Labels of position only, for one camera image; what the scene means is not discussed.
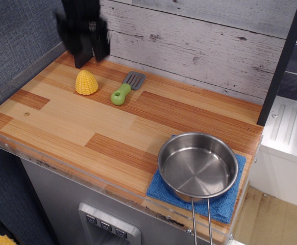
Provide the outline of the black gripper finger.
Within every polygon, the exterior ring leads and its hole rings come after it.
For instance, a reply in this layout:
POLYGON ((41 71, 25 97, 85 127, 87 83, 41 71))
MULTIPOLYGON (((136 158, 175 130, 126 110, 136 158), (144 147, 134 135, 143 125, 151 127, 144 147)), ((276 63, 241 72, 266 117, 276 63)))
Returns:
POLYGON ((63 30, 61 33, 61 38, 67 50, 70 51, 73 55, 78 54, 83 50, 79 30, 63 30))
POLYGON ((110 39, 108 34, 90 33, 90 42, 97 61, 103 61, 110 55, 110 39))

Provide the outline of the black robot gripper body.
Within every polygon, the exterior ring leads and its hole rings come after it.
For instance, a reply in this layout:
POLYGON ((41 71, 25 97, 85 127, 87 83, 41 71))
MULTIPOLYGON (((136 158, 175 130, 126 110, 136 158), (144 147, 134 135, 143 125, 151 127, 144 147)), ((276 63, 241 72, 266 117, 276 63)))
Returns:
POLYGON ((54 11, 60 38, 62 31, 67 29, 79 30, 80 35, 97 33, 109 36, 107 22, 101 17, 100 1, 62 1, 61 3, 63 10, 54 11))

